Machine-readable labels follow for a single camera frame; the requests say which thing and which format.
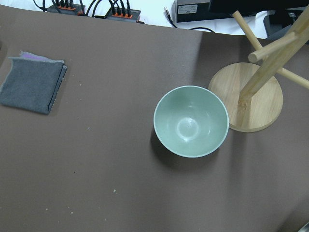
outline brown tabletop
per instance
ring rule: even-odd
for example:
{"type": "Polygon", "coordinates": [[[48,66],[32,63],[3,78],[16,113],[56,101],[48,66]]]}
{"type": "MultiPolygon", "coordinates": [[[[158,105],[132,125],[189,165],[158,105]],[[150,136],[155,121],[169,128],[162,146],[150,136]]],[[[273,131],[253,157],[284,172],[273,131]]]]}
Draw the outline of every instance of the brown tabletop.
{"type": "MultiPolygon", "coordinates": [[[[48,116],[0,105],[1,232],[295,232],[309,221],[309,90],[276,75],[276,122],[230,129],[202,158],[155,135],[160,98],[247,62],[246,37],[4,6],[0,26],[1,83],[20,50],[68,66],[48,116]]],[[[285,68],[308,79],[309,46],[285,68]]]]}

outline wooden stand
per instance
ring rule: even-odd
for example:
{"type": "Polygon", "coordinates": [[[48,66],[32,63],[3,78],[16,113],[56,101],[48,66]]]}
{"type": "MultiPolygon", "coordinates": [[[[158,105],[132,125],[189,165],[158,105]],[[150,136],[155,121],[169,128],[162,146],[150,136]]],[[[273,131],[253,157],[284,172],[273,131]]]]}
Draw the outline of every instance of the wooden stand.
{"type": "Polygon", "coordinates": [[[239,12],[237,20],[256,49],[249,54],[251,62],[264,60],[261,66],[237,63],[224,67],[211,80],[209,90],[225,104],[230,128],[253,132],[270,126],[279,116],[283,95],[273,76],[279,73],[309,89],[309,81],[284,69],[282,66],[309,40],[309,7],[293,24],[287,34],[262,47],[239,12]]]}

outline cloth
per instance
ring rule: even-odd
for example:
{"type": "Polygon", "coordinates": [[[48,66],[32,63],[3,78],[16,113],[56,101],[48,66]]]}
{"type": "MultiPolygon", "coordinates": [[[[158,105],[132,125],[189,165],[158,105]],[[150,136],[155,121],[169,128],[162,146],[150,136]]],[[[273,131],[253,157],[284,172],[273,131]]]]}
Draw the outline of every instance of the cloth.
{"type": "Polygon", "coordinates": [[[0,86],[0,103],[49,114],[67,70],[64,61],[28,52],[9,59],[12,67],[0,86]]]}

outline white surface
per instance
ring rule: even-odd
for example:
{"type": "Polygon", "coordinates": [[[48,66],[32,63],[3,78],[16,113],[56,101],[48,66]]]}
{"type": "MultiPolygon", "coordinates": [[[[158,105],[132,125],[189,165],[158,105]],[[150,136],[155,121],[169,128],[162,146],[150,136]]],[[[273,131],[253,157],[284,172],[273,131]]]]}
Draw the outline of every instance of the white surface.
{"type": "MultiPolygon", "coordinates": [[[[46,7],[52,5],[51,0],[46,0],[45,2],[46,7]]],[[[83,4],[86,6],[86,11],[91,2],[92,0],[83,0],[83,4]]],[[[140,21],[145,22],[145,24],[172,27],[164,14],[164,7],[167,7],[170,14],[174,18],[173,19],[174,23],[179,28],[189,29],[195,27],[207,27],[217,33],[232,34],[232,35],[244,34],[239,25],[237,24],[237,22],[232,18],[176,23],[172,10],[174,0],[156,0],[156,1],[130,0],[129,2],[131,9],[141,10],[140,21]]],[[[36,0],[36,3],[39,6],[42,6],[42,0],[36,0]]],[[[74,3],[79,4],[79,0],[74,0],[74,3]]],[[[39,8],[35,6],[33,0],[0,0],[0,4],[26,10],[41,11],[39,8]]],[[[109,8],[110,4],[108,0],[102,0],[97,7],[96,15],[105,15],[109,8]]],[[[258,38],[264,39],[267,37],[263,24],[263,19],[266,15],[267,15],[266,12],[260,12],[256,15],[256,17],[245,18],[245,21],[248,23],[248,25],[254,32],[255,36],[258,38]]]]}

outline black box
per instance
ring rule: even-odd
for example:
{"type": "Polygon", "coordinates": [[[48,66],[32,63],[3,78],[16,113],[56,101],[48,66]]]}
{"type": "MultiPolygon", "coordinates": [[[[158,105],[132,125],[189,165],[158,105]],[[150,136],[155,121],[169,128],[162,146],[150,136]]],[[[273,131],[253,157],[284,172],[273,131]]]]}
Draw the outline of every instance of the black box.
{"type": "Polygon", "coordinates": [[[225,13],[209,12],[210,0],[175,0],[176,22],[231,18],[225,13]]]}

